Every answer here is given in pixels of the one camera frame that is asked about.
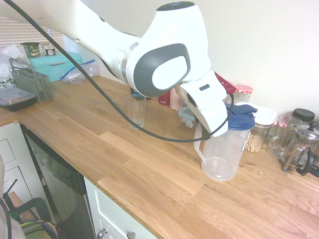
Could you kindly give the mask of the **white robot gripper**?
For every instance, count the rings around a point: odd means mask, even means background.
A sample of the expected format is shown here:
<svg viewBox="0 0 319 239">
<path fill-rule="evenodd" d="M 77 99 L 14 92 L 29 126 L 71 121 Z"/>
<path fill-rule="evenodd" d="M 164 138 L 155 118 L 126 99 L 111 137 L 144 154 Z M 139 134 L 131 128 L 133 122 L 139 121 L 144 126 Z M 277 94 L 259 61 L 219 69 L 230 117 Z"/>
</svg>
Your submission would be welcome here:
<svg viewBox="0 0 319 239">
<path fill-rule="evenodd" d="M 208 133 L 218 137 L 228 130 L 225 121 L 228 114 L 223 102 L 227 94 L 214 71 L 197 80 L 180 84 L 179 90 L 187 106 Z"/>
</svg>

